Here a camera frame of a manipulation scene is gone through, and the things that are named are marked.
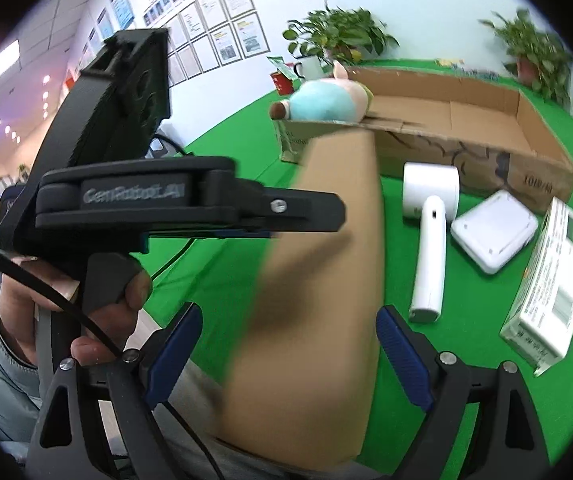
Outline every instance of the black cable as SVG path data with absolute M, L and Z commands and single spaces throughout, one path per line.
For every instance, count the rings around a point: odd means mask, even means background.
M 188 435 L 193 439 L 193 441 L 196 444 L 198 444 L 199 449 L 202 450 L 202 453 L 204 453 L 206 459 L 210 462 L 211 466 L 213 467 L 215 474 L 217 475 L 217 478 L 219 480 L 225 480 L 224 475 L 222 474 L 222 470 L 220 469 L 220 466 L 217 465 L 217 462 L 215 462 L 213 455 L 204 445 L 204 442 L 202 442 L 202 440 L 198 437 L 198 434 L 195 431 L 193 431 L 193 428 L 191 428 L 188 425 L 188 422 L 184 420 L 184 417 L 182 417 L 182 415 L 178 413 L 178 410 L 176 410 L 168 400 L 165 400 L 162 404 L 167 410 L 169 410 L 169 413 L 173 416 L 173 418 L 175 418 L 175 420 L 180 423 L 180 426 L 184 428 L 186 433 L 188 433 Z
M 177 142 L 175 142 L 175 140 L 170 139 L 169 137 L 167 137 L 166 135 L 162 135 L 162 134 L 155 134 L 153 136 L 153 139 L 157 139 L 157 140 L 162 140 L 163 142 L 166 142 L 167 144 L 170 144 L 173 149 L 178 152 L 181 153 L 182 156 L 186 156 L 186 152 L 184 150 L 184 148 L 182 148 L 182 146 L 180 146 Z
M 155 272 L 153 272 L 153 275 L 151 276 L 151 282 L 153 280 L 155 280 L 155 278 L 158 278 L 161 273 L 163 273 L 165 270 L 167 270 L 170 266 L 172 266 L 176 261 L 178 261 L 184 253 L 186 253 L 186 251 L 189 250 L 189 248 L 191 247 L 191 245 L 193 245 L 193 242 L 196 241 L 195 238 L 190 238 L 188 240 L 188 242 L 186 242 L 186 244 L 184 245 L 184 247 L 182 247 L 178 253 L 173 256 L 168 262 L 166 262 L 162 267 L 160 267 L 158 270 L 156 270 Z
M 38 277 L 32 275 L 28 270 L 22 269 L 18 264 L 9 260 L 3 254 L 0 254 L 0 272 L 6 274 L 22 285 L 32 288 L 38 294 L 41 294 L 48 300 L 55 303 L 62 311 L 73 317 L 84 328 L 87 328 L 98 340 L 106 346 L 116 357 L 121 356 L 122 352 L 115 343 L 97 326 L 88 316 L 67 300 L 63 295 L 57 292 L 53 287 L 47 285 Z

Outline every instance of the green packet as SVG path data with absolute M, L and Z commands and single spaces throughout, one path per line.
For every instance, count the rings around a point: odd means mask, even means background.
M 299 79 L 295 71 L 284 62 L 284 58 L 282 56 L 266 56 L 266 59 L 275 65 L 278 72 L 281 72 L 291 81 L 297 81 Z

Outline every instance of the fluorescent light panel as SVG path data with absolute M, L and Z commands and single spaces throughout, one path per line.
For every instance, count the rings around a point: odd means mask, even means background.
M 0 52 L 0 76 L 20 59 L 20 42 L 15 40 Z

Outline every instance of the person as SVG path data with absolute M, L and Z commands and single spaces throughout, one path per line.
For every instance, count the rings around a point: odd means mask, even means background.
M 50 264 L 37 259 L 21 258 L 19 263 L 71 299 L 77 283 Z M 134 333 L 144 303 L 151 295 L 151 278 L 142 270 L 128 283 L 124 298 L 90 314 L 91 319 L 119 348 Z M 58 310 L 41 294 L 4 275 L 0 283 L 0 445 L 22 464 L 41 407 L 34 330 L 35 305 Z M 71 344 L 71 356 L 81 365 L 110 362 L 115 357 L 102 343 L 82 335 Z M 231 449 L 209 433 L 215 422 L 221 388 L 196 364 L 189 360 L 169 401 L 200 436 L 227 480 L 271 480 L 289 478 L 371 479 L 377 472 L 349 464 L 333 472 L 306 476 L 292 475 L 284 468 Z M 114 415 L 103 410 L 105 429 L 114 454 L 125 454 Z M 161 405 L 153 412 L 157 424 L 180 467 L 193 478 L 217 478 L 202 450 Z

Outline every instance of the brown cardboard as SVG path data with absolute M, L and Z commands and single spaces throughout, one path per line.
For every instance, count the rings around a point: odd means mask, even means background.
M 349 68 L 373 92 L 359 126 L 375 134 L 380 173 L 405 162 L 452 164 L 464 191 L 506 189 L 535 212 L 573 191 L 573 159 L 518 90 L 469 77 L 392 68 Z M 355 124 L 275 121 L 282 160 L 298 162 L 310 139 Z
M 375 386 L 384 240 L 374 135 L 353 129 L 313 139 L 302 165 L 297 189 L 337 193 L 346 223 L 337 233 L 272 242 L 224 384 L 218 436 L 324 471 L 361 451 Z

